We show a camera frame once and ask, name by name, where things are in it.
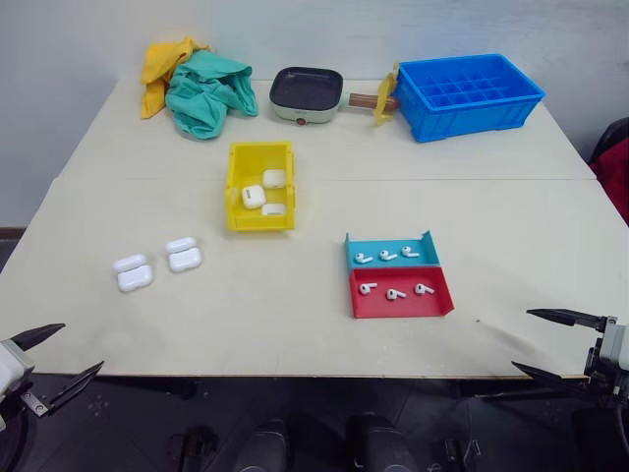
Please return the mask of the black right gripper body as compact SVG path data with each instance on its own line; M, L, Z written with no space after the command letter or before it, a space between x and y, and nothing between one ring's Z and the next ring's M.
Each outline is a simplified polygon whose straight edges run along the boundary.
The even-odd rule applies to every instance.
M601 337L589 349L584 374L590 386L628 406L628 326L608 317Z

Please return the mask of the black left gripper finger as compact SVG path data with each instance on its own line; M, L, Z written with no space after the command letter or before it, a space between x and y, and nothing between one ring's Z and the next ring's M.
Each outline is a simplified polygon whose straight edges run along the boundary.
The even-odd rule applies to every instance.
M65 324L47 324L20 332L11 337L11 341L14 342L21 350L29 351L34 346L42 343L65 326Z
M70 382L65 385L58 393L50 398L48 402L47 415L50 416L60 410L67 403L72 401L75 397L81 394L86 387L96 378L99 371L103 367L104 362L100 361L97 364L85 369L81 373L74 376Z

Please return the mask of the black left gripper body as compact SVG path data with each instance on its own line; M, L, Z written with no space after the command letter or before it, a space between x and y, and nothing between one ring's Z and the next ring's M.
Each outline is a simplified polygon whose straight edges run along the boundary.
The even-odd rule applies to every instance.
M50 407L32 392L31 374L32 369L1 369L1 432L7 430L9 421L24 408L36 417L50 412Z

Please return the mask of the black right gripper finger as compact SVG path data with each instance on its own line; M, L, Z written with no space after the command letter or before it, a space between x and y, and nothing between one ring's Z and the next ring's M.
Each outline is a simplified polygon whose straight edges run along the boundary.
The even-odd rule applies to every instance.
M532 380L545 387L567 394L587 394L589 392L587 385L583 381L564 379L557 374L514 361L512 361L511 364Z
M604 331L607 324L607 317L597 317L568 309L531 309L527 313L556 324L581 325L596 331Z

